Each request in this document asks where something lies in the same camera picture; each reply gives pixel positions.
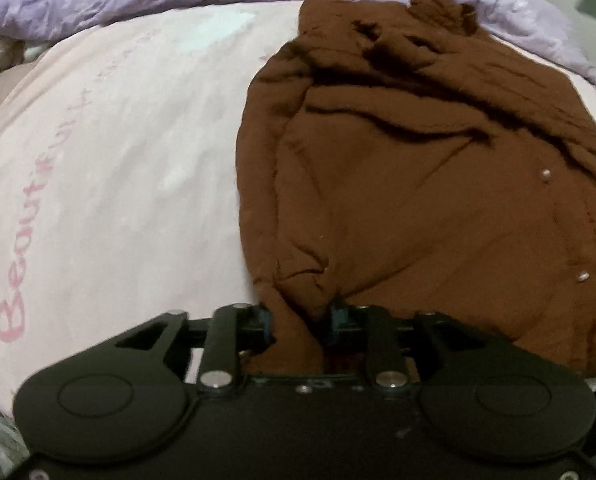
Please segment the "pink printed bed blanket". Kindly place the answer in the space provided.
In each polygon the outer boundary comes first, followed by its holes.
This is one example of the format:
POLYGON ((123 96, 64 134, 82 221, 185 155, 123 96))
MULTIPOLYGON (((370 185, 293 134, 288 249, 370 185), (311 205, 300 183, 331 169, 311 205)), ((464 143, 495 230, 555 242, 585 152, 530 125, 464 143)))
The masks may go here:
POLYGON ((241 243, 237 136, 302 3, 80 32, 2 104, 1 411, 36 370, 160 312, 262 302, 241 243))

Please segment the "brown padded jacket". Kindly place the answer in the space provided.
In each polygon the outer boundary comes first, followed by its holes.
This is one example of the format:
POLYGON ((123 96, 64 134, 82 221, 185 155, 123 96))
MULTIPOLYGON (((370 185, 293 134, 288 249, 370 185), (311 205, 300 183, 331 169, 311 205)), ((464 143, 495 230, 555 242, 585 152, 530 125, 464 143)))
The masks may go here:
POLYGON ((441 312, 596 376, 596 122, 453 0, 304 0, 251 81, 240 234, 275 344, 320 373, 339 301, 441 312))

